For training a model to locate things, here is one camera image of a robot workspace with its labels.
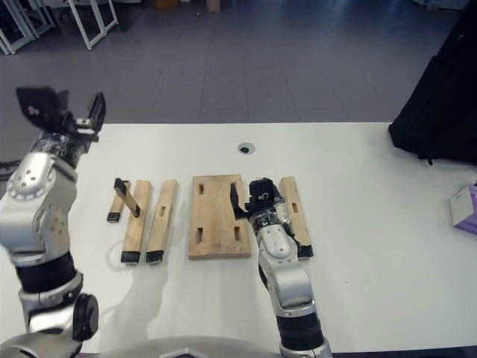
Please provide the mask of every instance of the rectangular slot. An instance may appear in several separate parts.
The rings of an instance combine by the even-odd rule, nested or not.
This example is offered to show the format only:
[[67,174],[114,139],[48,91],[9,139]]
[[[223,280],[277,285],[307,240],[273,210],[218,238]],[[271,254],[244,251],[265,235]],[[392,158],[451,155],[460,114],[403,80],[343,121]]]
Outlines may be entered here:
[[203,227],[198,227],[197,234],[195,235],[195,241],[197,242],[197,244],[199,242],[202,242],[202,234],[203,234]]
[[233,228],[233,232],[235,234],[235,238],[236,238],[236,241],[240,241],[240,227],[239,226],[235,226]]

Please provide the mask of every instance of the white table leg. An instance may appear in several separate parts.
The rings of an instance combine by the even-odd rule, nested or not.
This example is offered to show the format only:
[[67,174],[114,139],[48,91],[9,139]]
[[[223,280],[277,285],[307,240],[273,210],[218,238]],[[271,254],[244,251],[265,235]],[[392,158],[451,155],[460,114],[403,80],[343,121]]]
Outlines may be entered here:
[[110,4],[111,14],[113,15],[113,20],[108,25],[106,25],[106,32],[111,30],[111,28],[118,24],[118,17],[116,16],[116,12],[114,11],[113,2],[111,0],[107,0]]
[[104,28],[104,22],[103,18],[101,17],[101,12],[99,11],[98,3],[96,2],[96,0],[89,0],[89,3],[91,4],[92,12],[95,14],[96,22],[98,23],[99,27],[99,32],[103,35],[103,37],[105,37],[106,29]]
[[80,16],[78,15],[78,11],[76,10],[76,6],[74,3],[74,0],[68,0],[68,5],[72,9],[73,17],[76,20],[76,25],[78,25],[78,28],[80,29],[81,36],[83,37],[84,44],[86,45],[86,48],[88,50],[92,50],[92,45],[89,42],[88,36],[86,35],[86,32],[83,27],[83,23],[81,22]]
[[13,17],[13,21],[15,21],[16,26],[18,26],[18,29],[22,32],[23,37],[33,36],[30,28],[25,23],[22,14],[16,7],[15,2],[12,2],[11,0],[4,0],[3,2],[5,4],[5,7],[10,12],[10,15]]
[[5,7],[8,9],[10,12],[10,15],[13,17],[13,21],[15,21],[16,25],[18,26],[18,29],[20,32],[22,32],[23,38],[20,40],[15,41],[14,43],[10,43],[8,41],[8,38],[4,35],[2,31],[0,31],[0,39],[4,43],[4,46],[7,48],[7,50],[11,54],[15,54],[16,50],[19,48],[23,47],[30,41],[34,41],[35,37],[33,33],[31,32],[31,29],[28,27],[28,24],[25,21],[25,18],[21,14],[19,8],[17,7],[15,1],[13,0],[3,0]]
[[18,10],[20,16],[23,18],[23,21],[27,25],[30,32],[35,36],[35,38],[38,39],[40,35],[38,34],[36,28],[33,26],[30,19],[28,18],[28,15],[25,12],[25,9],[23,8],[23,6],[20,4],[18,0],[11,0],[11,1],[12,1],[12,6],[15,6],[15,8]]
[[3,34],[3,32],[0,30],[0,48],[3,51],[4,54],[10,54],[10,51],[9,51],[7,45],[5,45],[5,43],[4,43],[4,38],[6,38],[6,37]]

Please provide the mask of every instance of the table leg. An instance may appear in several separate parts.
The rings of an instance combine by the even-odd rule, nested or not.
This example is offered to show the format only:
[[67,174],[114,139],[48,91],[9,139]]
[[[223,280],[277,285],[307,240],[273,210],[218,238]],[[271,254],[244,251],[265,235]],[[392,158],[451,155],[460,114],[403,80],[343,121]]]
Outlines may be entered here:
[[80,16],[78,15],[78,11],[76,10],[74,0],[68,0],[68,5],[72,9],[73,17],[76,20],[76,25],[78,25],[78,28],[80,29],[84,44],[86,45],[86,48],[91,51],[92,45],[88,39],[88,36],[86,35],[86,32],[83,27],[83,23],[81,22]]
[[4,38],[6,37],[3,34],[3,32],[0,30],[0,48],[4,54],[10,54],[10,50],[8,49],[7,45],[4,43]]
[[114,11],[113,2],[111,0],[107,0],[110,4],[111,14],[113,15],[113,20],[108,25],[106,25],[106,32],[111,30],[111,28],[118,24],[118,17],[116,16],[116,12]]
[[89,0],[91,3],[92,12],[95,14],[96,22],[98,23],[99,32],[103,34],[103,37],[106,36],[106,29],[104,28],[103,18],[101,17],[101,12],[99,11],[98,3],[96,0]]

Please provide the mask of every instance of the wooden board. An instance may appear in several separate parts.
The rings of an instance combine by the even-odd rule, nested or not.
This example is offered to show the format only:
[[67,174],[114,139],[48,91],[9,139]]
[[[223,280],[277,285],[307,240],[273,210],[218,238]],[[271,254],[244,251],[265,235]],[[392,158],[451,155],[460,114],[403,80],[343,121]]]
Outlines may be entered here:
[[295,234],[295,240],[300,243],[298,257],[312,257],[313,248],[310,234],[306,227],[305,216],[298,195],[297,183],[294,177],[282,178],[279,184],[280,194],[285,198],[286,207],[291,214],[290,227]]
[[129,214],[126,237],[124,238],[124,244],[122,247],[122,263],[134,264],[139,262],[151,190],[151,182],[147,180],[138,180],[136,182],[136,187],[134,188],[134,198],[136,199],[136,203],[141,208],[141,213],[137,218],[135,218],[132,213]]
[[[124,185],[129,190],[131,188],[131,182],[123,180]],[[107,214],[107,222],[118,222],[121,217],[122,208],[124,207],[123,200],[118,194],[114,195],[113,203],[111,204],[110,212]]]
[[160,263],[167,244],[169,226],[171,224],[172,207],[177,190],[177,180],[166,180],[162,183],[156,213],[149,236],[146,263]]
[[236,185],[238,202],[244,207],[240,175],[193,178],[189,259],[250,257],[248,223],[233,216],[231,183]]

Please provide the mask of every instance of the floor tile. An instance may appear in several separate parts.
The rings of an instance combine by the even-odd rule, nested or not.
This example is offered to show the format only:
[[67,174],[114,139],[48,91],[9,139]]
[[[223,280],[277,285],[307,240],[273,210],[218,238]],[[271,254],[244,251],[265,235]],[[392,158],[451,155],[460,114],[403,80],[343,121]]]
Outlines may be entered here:
[[300,122],[354,122],[343,108],[297,108]]
[[400,110],[393,108],[345,108],[351,122],[392,122]]
[[203,89],[204,108],[242,108],[247,107],[243,74],[208,74]]
[[381,95],[369,84],[331,84],[345,108],[387,107]]
[[247,74],[247,103],[250,108],[290,108],[294,106],[282,70],[259,70]]
[[202,105],[203,85],[164,85],[156,102],[157,109],[199,109]]
[[151,123],[199,123],[199,110],[153,110]]
[[250,118],[247,110],[216,110],[204,108],[200,112],[200,123],[248,123]]
[[119,110],[109,111],[105,123],[151,123],[151,110]]
[[293,123],[298,121],[298,113],[294,108],[250,109],[250,122],[252,123]]

